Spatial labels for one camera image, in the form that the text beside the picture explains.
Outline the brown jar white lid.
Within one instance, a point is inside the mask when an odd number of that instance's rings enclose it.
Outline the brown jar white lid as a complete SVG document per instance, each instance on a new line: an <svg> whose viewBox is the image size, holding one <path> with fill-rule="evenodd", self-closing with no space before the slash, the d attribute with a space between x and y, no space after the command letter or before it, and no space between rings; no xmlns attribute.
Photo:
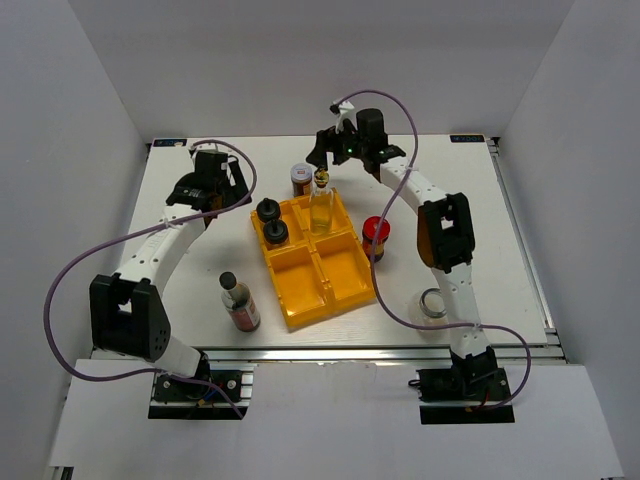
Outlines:
<svg viewBox="0 0 640 480"><path fill-rule="evenodd" d="M290 169L292 192L294 197L308 195L311 191L313 169L307 163L298 163Z"/></svg>

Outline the glass oil bottle gold stopper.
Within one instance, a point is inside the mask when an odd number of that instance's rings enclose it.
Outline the glass oil bottle gold stopper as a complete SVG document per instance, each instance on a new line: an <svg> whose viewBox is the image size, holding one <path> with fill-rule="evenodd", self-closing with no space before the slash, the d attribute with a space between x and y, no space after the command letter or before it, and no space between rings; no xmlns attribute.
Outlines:
<svg viewBox="0 0 640 480"><path fill-rule="evenodd" d="M326 169L318 168L314 173L314 185L310 195L310 229L314 235L330 231L333 222L334 191L329 185Z"/></svg>

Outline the white powder jar black lid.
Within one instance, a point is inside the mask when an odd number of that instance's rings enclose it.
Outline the white powder jar black lid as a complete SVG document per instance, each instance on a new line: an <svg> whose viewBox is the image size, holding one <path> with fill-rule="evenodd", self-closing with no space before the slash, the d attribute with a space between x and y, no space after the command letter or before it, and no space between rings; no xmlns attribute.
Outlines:
<svg viewBox="0 0 640 480"><path fill-rule="evenodd" d="M256 206L256 215L262 224L281 217L280 204L271 198L264 198Z"/></svg>

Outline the glass spice jar black lid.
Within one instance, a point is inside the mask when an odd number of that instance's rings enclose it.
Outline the glass spice jar black lid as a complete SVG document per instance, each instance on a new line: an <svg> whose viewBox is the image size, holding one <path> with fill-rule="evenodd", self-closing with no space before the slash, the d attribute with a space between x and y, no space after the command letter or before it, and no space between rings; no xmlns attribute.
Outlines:
<svg viewBox="0 0 640 480"><path fill-rule="evenodd" d="M281 219L273 219L263 226L263 237L268 250L285 247L289 243L287 224Z"/></svg>

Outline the red lid sauce jar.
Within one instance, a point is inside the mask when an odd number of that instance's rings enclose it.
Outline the red lid sauce jar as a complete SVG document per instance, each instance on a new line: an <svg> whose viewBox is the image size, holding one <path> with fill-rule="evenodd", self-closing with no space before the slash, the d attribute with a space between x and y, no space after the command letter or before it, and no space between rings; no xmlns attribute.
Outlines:
<svg viewBox="0 0 640 480"><path fill-rule="evenodd" d="M362 248L367 257L375 262L384 256L385 243L391 233L391 225L380 216L368 217L362 226Z"/></svg>

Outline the dark soy sauce bottle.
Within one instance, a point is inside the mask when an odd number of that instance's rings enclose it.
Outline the dark soy sauce bottle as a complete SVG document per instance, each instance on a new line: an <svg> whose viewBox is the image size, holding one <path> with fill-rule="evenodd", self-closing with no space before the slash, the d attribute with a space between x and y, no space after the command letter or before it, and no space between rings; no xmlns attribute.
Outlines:
<svg viewBox="0 0 640 480"><path fill-rule="evenodd" d="M261 317L248 286L229 271L219 276L219 283L223 305L236 328L245 333L256 330Z"/></svg>

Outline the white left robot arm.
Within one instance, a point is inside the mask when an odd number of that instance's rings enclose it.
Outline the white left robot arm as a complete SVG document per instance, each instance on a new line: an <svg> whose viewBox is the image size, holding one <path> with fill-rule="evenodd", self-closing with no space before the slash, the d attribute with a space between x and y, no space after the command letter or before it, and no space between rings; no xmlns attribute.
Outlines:
<svg viewBox="0 0 640 480"><path fill-rule="evenodd" d="M211 212L250 201L249 189L233 156L213 148L191 154L193 170L181 177L159 216L160 229L110 276L90 284L93 345L146 361L177 376L177 387L199 399L211 387L211 374L199 365L202 354L171 333L162 294L189 247L206 231Z"/></svg>

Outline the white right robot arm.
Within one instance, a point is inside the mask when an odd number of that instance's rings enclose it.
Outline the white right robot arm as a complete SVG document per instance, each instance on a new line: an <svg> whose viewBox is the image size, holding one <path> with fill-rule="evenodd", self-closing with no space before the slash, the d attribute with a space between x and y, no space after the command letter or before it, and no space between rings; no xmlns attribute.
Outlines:
<svg viewBox="0 0 640 480"><path fill-rule="evenodd" d="M448 373L425 375L423 387L432 389L433 399L486 399L498 366L480 326L472 286L475 237L467 197L439 189L407 162L406 153L389 142L380 110L357 111L344 101L330 111L337 117L336 124L316 134L307 162L325 167L329 153L335 165L357 159L417 215L417 250L436 278L447 317L445 324L425 328L450 332L452 360Z"/></svg>

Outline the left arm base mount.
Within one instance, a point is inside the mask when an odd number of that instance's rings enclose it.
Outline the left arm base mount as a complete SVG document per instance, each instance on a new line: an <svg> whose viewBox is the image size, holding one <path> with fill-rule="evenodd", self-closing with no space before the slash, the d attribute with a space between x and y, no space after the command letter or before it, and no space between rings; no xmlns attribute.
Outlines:
<svg viewBox="0 0 640 480"><path fill-rule="evenodd" d="M150 420L239 421L247 413L253 388L253 366L217 364L204 384L167 374L153 380L147 417Z"/></svg>

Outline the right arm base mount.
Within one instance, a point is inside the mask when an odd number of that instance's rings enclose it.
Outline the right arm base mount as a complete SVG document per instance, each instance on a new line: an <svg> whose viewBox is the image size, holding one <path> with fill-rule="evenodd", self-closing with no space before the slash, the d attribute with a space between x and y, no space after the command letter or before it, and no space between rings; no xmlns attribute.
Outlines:
<svg viewBox="0 0 640 480"><path fill-rule="evenodd" d="M421 369L407 382L419 397L422 425L499 425L515 422L503 368L467 384L453 369Z"/></svg>

